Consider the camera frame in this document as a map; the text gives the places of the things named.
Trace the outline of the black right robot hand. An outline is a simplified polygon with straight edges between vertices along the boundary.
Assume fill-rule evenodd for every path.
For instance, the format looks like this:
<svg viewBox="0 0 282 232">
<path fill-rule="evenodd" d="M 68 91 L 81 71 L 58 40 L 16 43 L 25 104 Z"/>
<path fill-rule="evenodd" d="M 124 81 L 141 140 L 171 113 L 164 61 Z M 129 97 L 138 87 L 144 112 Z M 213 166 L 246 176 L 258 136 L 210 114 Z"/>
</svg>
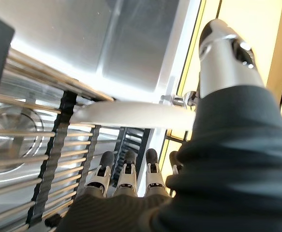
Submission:
<svg viewBox="0 0 282 232">
<path fill-rule="evenodd" d="M 178 174 L 144 198 L 88 187 L 59 232 L 282 232 L 282 116 L 254 55 L 219 19 L 199 41 L 199 101 Z"/>
</svg>

